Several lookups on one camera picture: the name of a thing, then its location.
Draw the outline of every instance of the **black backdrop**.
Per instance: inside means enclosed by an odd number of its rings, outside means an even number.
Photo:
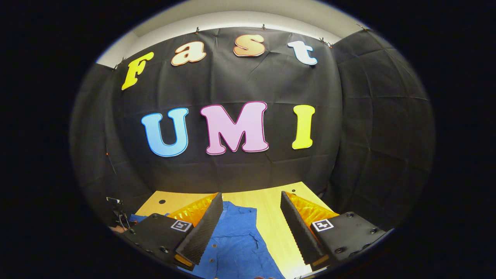
[[[234,55],[234,40],[244,34],[262,34],[265,53]],[[297,40],[313,47],[315,66],[299,62],[287,46]],[[172,66],[174,50],[192,41],[205,44],[206,57]],[[154,57],[138,82],[122,91],[126,65],[149,52]],[[417,201],[434,155],[434,116],[422,82],[405,58],[371,30],[343,38],[332,48],[279,30],[190,33],[148,47],[116,70],[94,65],[81,91],[74,106],[71,151],[87,199],[100,213],[108,211],[105,196],[124,199],[133,213],[155,191],[238,192],[303,181],[316,194],[326,190],[323,199],[336,212],[355,211],[389,230]],[[200,109],[222,104],[236,119],[250,101],[268,105],[264,134],[269,149],[207,154],[207,125]],[[293,107],[299,104],[315,107],[313,145],[293,150]],[[175,157],[157,156],[148,146],[141,118],[165,116],[178,107],[189,109],[188,147]],[[172,120],[164,117],[160,126],[163,141],[175,142]]]
[[[234,41],[244,34],[262,35],[265,53],[237,57]],[[318,59],[316,65],[296,59],[287,43],[298,40],[313,47],[310,56]],[[204,43],[206,57],[172,66],[174,50],[192,41]],[[149,52],[154,57],[137,76],[138,82],[122,91],[129,62]],[[250,101],[267,103],[263,120],[269,149],[207,154],[207,125],[200,109],[221,104],[235,121]],[[294,150],[297,117],[293,107],[302,104],[315,108],[313,144]],[[176,135],[166,115],[178,107],[189,110],[187,149],[174,157],[157,156],[148,146],[141,119],[161,113],[163,141],[172,143]],[[279,30],[212,29],[148,47],[125,59],[115,71],[94,65],[75,102],[71,152],[84,192],[102,209],[107,195],[125,200],[128,212],[133,213],[155,191],[239,192],[303,181],[321,193],[334,166],[341,122],[341,83],[332,49],[326,44]]]

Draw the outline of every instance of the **letter m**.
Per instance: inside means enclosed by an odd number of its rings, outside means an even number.
[[[241,149],[246,152],[261,152],[269,149],[269,144],[263,135],[263,112],[267,109],[264,102],[248,102],[241,109],[236,123],[221,105],[206,106],[200,114],[207,119],[209,146],[206,149],[210,155],[220,155],[226,152],[221,145],[220,137],[224,139],[232,152],[236,152],[245,134],[245,144]]]

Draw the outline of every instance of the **letter u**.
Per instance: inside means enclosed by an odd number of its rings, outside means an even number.
[[[148,145],[153,153],[162,157],[173,157],[186,150],[187,131],[185,117],[187,114],[187,108],[177,108],[167,113],[167,116],[174,121],[174,129],[176,131],[176,142],[172,145],[165,144],[162,140],[159,124],[162,120],[162,114],[152,113],[141,118],[141,123],[145,126]]]

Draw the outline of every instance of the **table surface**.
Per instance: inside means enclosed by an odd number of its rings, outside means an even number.
[[[311,273],[310,265],[305,265],[295,239],[282,214],[281,191],[293,193],[323,208],[331,210],[303,182],[235,193],[222,193],[224,201],[236,206],[256,208],[256,228],[267,244],[267,249],[286,279],[293,279]],[[152,213],[174,212],[210,194],[188,194],[156,191],[136,212],[136,215],[150,216]]]

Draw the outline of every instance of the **yellow letter i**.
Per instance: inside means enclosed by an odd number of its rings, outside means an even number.
[[[296,140],[293,142],[293,149],[309,148],[313,141],[310,139],[311,116],[315,113],[313,106],[299,105],[293,108],[298,117],[296,128]]]

